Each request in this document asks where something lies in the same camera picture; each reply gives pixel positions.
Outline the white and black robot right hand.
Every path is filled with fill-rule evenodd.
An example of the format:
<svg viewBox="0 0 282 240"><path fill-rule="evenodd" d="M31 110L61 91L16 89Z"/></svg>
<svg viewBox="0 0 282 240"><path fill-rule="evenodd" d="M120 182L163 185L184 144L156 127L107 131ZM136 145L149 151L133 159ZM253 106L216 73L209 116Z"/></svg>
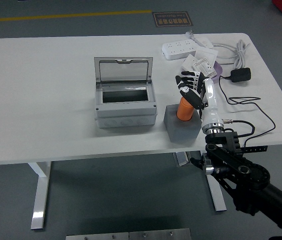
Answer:
<svg viewBox="0 0 282 240"><path fill-rule="evenodd" d="M218 114L214 82L199 71L182 71L175 77L182 97L196 110L201 111L201 128L204 134L224 131L224 122Z"/></svg>

